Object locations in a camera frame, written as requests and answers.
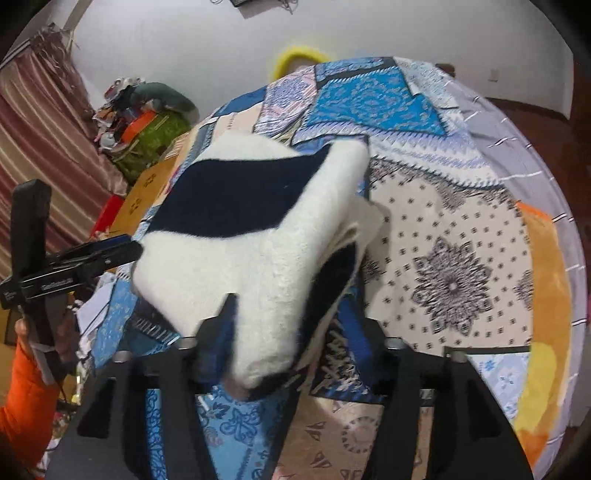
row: clothing pile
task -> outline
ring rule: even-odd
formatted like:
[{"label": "clothing pile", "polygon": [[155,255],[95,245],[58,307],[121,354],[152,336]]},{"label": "clothing pile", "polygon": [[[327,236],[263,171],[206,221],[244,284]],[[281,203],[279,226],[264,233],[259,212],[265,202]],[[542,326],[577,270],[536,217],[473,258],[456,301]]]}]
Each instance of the clothing pile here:
[{"label": "clothing pile", "polygon": [[158,161],[173,139],[189,130],[180,113],[195,109],[171,87],[140,78],[117,79],[105,99],[93,117],[99,125],[95,144],[130,184]]}]

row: striped curtain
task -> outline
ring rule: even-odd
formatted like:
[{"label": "striped curtain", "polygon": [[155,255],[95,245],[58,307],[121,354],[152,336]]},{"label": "striped curtain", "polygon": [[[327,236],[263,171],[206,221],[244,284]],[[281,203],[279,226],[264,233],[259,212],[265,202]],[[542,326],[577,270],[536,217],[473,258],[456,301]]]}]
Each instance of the striped curtain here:
[{"label": "striped curtain", "polygon": [[39,33],[0,70],[0,278],[11,270],[16,185],[41,179],[53,188],[50,252],[86,241],[111,194],[125,195],[121,173],[92,143],[92,115],[60,33]]}]

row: metal screw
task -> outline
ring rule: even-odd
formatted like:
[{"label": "metal screw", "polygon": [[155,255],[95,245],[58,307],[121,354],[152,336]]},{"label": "metal screw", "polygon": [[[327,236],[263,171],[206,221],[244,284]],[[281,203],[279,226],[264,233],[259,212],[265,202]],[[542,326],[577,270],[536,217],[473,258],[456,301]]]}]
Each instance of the metal screw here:
[{"label": "metal screw", "polygon": [[134,354],[131,353],[129,350],[119,350],[118,352],[115,352],[115,354],[113,355],[113,361],[116,364],[122,364],[128,362],[133,357]]}]

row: folded cloth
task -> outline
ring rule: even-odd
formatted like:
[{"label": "folded cloth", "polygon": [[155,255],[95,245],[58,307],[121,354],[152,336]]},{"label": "folded cloth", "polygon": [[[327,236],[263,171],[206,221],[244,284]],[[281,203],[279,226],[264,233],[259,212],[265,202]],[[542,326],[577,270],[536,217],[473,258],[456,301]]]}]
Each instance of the folded cloth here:
[{"label": "folded cloth", "polygon": [[236,293],[231,374],[246,388],[309,363],[384,220],[356,195],[368,161],[359,140],[300,155],[225,133],[154,216],[132,276],[137,292],[183,336]]}]

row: orange jacket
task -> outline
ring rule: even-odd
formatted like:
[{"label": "orange jacket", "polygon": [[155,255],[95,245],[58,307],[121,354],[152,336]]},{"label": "orange jacket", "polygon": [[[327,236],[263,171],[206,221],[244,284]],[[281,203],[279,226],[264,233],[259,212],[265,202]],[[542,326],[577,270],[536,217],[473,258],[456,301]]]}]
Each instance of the orange jacket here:
[{"label": "orange jacket", "polygon": [[28,469],[39,463],[51,440],[53,414],[60,394],[58,384],[45,385],[35,360],[20,343],[12,364],[12,380],[6,404],[0,407],[0,432]]}]

